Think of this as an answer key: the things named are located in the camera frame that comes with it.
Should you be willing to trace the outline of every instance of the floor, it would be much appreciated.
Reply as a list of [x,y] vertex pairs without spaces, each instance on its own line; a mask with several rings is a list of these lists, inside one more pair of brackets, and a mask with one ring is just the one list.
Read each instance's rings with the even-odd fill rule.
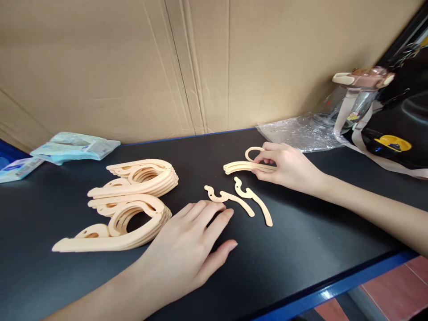
[[[373,305],[372,312],[368,313],[371,317],[363,317],[366,320],[409,320],[428,307],[428,259],[419,256],[362,284],[359,290],[367,295],[366,305]],[[353,321],[362,318],[346,313],[349,307],[345,307],[340,300],[343,298],[331,299],[317,306],[315,311],[326,321]]]

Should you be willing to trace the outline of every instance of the finger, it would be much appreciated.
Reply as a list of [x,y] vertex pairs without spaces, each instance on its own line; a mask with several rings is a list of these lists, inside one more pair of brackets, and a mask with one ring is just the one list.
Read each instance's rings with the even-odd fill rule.
[[182,218],[195,206],[195,203],[189,203],[185,207],[183,207],[174,217]]
[[224,211],[226,206],[223,203],[211,202],[206,208],[195,218],[196,225],[204,228],[208,225],[214,215],[219,211]]
[[257,176],[257,178],[261,181],[268,181],[272,182],[273,180],[273,173],[267,173],[260,169],[252,169],[251,172]]
[[235,240],[227,240],[225,243],[220,245],[215,252],[207,256],[195,277],[195,289],[205,284],[210,276],[212,276],[214,272],[216,272],[226,262],[230,251],[232,251],[237,245],[238,243]]
[[229,223],[233,215],[233,209],[227,209],[221,212],[214,221],[207,227],[204,232],[204,242],[210,249],[213,247],[214,242],[218,239],[223,232],[226,225]]
[[263,143],[263,149],[271,150],[271,151],[272,150],[284,149],[284,143],[277,144],[277,143],[271,143],[271,142],[264,142]]
[[202,212],[204,208],[208,206],[208,202],[212,203],[211,201],[204,201],[200,200],[196,205],[186,214],[185,218],[188,221],[193,221],[195,217],[199,215],[199,213]]
[[254,162],[255,163],[260,163],[260,161],[264,160],[264,159],[269,159],[269,160],[273,159],[273,160],[275,160],[276,155],[277,155],[276,151],[264,151],[264,152],[260,152],[260,154],[257,155],[257,157],[254,159]]

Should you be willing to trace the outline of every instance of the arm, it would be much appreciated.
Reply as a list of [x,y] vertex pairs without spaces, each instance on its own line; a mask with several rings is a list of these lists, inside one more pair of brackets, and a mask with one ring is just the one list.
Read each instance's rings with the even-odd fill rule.
[[188,204],[165,224],[134,264],[45,320],[140,321],[149,317],[201,287],[224,264],[236,241],[228,240],[210,251],[232,215],[233,210],[222,203]]
[[278,169],[273,173],[253,170],[260,180],[343,206],[428,257],[427,212],[324,174],[299,150],[289,145],[264,143],[263,148],[266,151],[254,161],[276,162]]

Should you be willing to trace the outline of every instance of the blue table edge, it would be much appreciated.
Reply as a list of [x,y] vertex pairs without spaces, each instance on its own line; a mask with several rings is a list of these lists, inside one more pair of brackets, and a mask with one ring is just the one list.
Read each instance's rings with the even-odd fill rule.
[[[142,143],[134,143],[134,144],[125,144],[121,145],[120,147],[124,146],[132,146],[132,145],[140,145],[140,144],[149,144],[149,143],[157,143],[162,141],[168,141],[168,140],[179,140],[179,139],[185,139],[185,138],[191,138],[191,137],[200,137],[200,136],[208,136],[208,135],[216,135],[216,134],[224,134],[228,132],[241,132],[246,131],[250,129],[255,129],[255,127],[252,128],[245,128],[245,129],[237,129],[232,131],[225,131],[225,132],[216,132],[216,133],[209,133],[209,134],[202,134],[202,135],[192,135],[192,136],[186,136],[186,137],[175,137],[175,138],[169,138],[169,139],[163,139],[163,140],[152,140],[148,142],[142,142]],[[406,262],[409,260],[417,257],[419,254],[417,254],[414,251],[404,251],[401,253],[398,253],[396,255],[393,255],[381,262],[375,263],[365,269],[362,269],[348,277],[343,278],[342,280],[339,280],[333,284],[330,284],[324,288],[321,288],[317,291],[314,291],[310,293],[309,295],[306,295],[300,299],[297,299],[291,303],[288,303],[280,308],[277,308],[271,312],[268,312],[264,314],[261,317],[258,317],[256,319],[253,319],[253,321],[283,321],[283,320],[289,320],[309,309],[312,309],[332,298],[335,296],[338,296],[339,294],[345,293],[367,281],[370,281],[371,279],[374,279]]]

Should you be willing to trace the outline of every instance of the hand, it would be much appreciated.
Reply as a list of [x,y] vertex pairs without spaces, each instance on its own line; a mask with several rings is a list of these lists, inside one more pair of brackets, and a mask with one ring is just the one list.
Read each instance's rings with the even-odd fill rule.
[[263,160],[266,164],[275,162],[278,169],[273,173],[252,170],[258,179],[313,196],[322,192],[327,175],[316,168],[300,150],[285,143],[269,142],[264,143],[263,148],[266,151],[260,152],[254,162],[260,163]]
[[[221,213],[206,227],[218,211]],[[232,215],[233,210],[223,203],[199,201],[188,204],[165,224],[131,266],[144,279],[144,292],[153,309],[150,314],[202,286],[225,263],[238,245],[235,240],[210,251]]]

